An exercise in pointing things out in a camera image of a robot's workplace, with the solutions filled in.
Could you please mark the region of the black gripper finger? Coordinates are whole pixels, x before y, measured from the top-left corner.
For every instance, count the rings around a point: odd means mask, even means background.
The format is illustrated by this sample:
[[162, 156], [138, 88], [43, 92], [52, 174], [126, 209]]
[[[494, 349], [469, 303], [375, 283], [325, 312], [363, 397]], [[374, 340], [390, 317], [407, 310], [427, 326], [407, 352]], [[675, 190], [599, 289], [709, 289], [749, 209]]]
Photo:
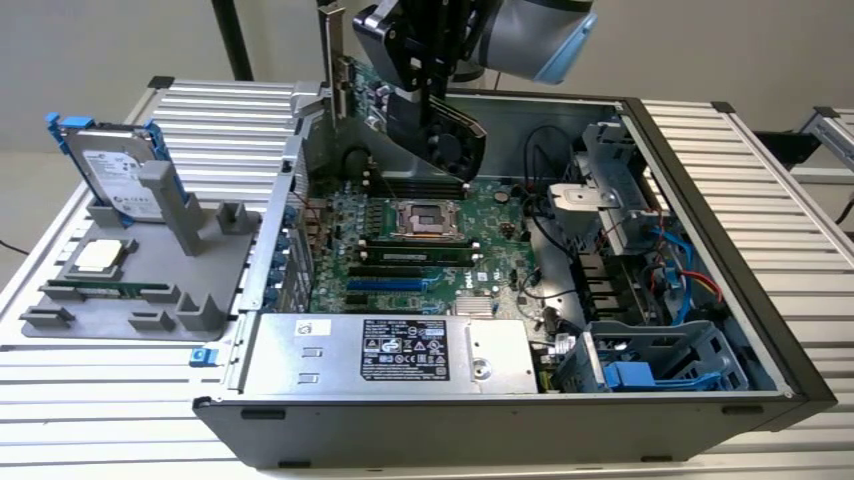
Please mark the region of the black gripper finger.
[[381, 1], [362, 9], [353, 20], [357, 39], [385, 82], [405, 91], [419, 87], [418, 71], [411, 66], [407, 40], [411, 22], [402, 1]]
[[442, 99], [449, 77], [457, 65], [457, 33], [459, 1], [426, 1], [422, 11], [422, 34], [426, 46], [423, 70], [426, 74], [421, 127], [427, 128], [433, 118], [431, 98]]

